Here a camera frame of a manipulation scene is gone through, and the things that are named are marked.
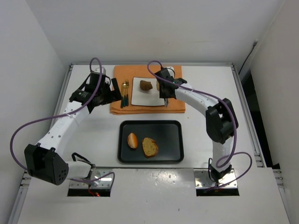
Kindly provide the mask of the stainless steel tongs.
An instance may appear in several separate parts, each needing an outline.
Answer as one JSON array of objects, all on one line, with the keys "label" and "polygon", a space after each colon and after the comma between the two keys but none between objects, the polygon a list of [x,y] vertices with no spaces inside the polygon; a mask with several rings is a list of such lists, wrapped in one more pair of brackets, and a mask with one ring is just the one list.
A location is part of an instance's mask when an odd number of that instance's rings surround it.
[{"label": "stainless steel tongs", "polygon": [[168,107],[169,105],[169,99],[168,98],[164,98],[164,106]]}]

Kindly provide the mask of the brown chocolate croissant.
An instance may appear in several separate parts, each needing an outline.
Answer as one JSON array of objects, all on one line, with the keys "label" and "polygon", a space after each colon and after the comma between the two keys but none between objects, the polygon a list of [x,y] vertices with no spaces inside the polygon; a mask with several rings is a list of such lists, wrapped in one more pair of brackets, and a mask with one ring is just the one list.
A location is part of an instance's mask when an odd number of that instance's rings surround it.
[{"label": "brown chocolate croissant", "polygon": [[140,81],[140,89],[142,91],[149,91],[153,89],[153,86],[150,81],[141,80]]}]

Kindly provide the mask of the glossy orange bun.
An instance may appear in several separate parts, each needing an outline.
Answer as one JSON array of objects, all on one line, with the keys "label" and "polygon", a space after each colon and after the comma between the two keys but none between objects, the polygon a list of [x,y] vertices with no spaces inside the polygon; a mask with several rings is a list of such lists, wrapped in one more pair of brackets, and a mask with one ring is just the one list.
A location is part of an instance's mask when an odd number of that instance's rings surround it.
[{"label": "glossy orange bun", "polygon": [[128,146],[131,149],[137,149],[138,147],[138,139],[134,133],[130,133],[127,138]]}]

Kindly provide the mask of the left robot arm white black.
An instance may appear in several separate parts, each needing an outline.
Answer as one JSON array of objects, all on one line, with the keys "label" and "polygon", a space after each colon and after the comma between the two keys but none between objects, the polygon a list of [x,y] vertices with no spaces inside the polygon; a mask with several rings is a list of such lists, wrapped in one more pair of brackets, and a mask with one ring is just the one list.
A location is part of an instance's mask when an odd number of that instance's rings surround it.
[{"label": "left robot arm white black", "polygon": [[91,182],[95,165],[87,159],[65,161],[62,158],[64,150],[80,123],[95,107],[120,99],[116,78],[108,77],[103,67],[91,71],[72,93],[52,128],[35,145],[29,144],[25,148],[28,174],[54,185],[60,185],[66,179]]}]

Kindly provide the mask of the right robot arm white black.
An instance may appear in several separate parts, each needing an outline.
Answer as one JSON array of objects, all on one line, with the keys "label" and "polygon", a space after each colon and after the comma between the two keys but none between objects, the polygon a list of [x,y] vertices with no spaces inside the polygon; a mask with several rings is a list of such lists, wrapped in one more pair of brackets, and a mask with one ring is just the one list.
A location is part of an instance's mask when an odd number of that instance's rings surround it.
[{"label": "right robot arm white black", "polygon": [[219,180],[232,169],[230,159],[235,151],[233,137],[238,121],[231,101],[194,89],[186,80],[174,78],[170,68],[162,67],[154,76],[159,83],[160,98],[183,101],[204,115],[206,132],[213,144],[209,174],[211,180],[219,184]]}]

